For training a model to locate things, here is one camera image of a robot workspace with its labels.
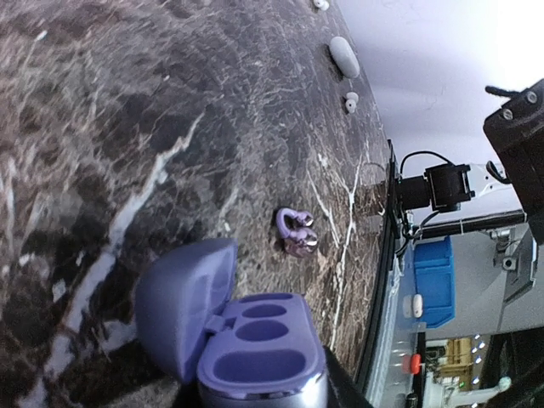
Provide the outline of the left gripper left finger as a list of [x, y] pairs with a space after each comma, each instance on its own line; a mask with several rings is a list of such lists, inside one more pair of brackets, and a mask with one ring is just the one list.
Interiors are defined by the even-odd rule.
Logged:
[[107, 408], [170, 408], [178, 396], [180, 384], [164, 377], [124, 394], [105, 406]]

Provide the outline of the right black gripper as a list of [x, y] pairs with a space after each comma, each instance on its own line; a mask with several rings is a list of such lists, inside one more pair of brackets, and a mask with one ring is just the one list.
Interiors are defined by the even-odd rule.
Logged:
[[530, 231], [543, 244], [543, 81], [522, 91], [487, 86], [507, 99], [484, 120], [484, 134], [519, 199]]

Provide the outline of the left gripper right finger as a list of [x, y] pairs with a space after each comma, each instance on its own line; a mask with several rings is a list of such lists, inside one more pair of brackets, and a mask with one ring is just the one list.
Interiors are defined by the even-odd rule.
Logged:
[[335, 354], [324, 347], [327, 367], [327, 408], [372, 408], [364, 395], [356, 388], [350, 375], [342, 368]]

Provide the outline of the purple charging case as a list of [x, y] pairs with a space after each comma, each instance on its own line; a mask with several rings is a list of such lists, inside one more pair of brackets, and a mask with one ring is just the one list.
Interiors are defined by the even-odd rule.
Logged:
[[213, 238], [158, 258], [136, 286], [138, 339], [205, 407], [324, 407], [326, 356], [305, 299], [233, 299], [237, 243]]

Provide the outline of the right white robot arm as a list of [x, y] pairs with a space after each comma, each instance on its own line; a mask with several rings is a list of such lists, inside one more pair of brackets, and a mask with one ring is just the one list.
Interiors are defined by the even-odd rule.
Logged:
[[522, 91], [487, 86], [485, 92], [507, 99], [484, 120], [484, 135], [501, 165], [455, 164], [430, 150], [405, 156], [431, 155], [443, 161], [418, 177], [399, 177], [397, 200], [408, 243], [422, 236], [424, 225], [441, 213], [458, 211], [463, 202], [489, 194], [494, 187], [515, 191], [533, 239], [543, 244], [543, 81]]

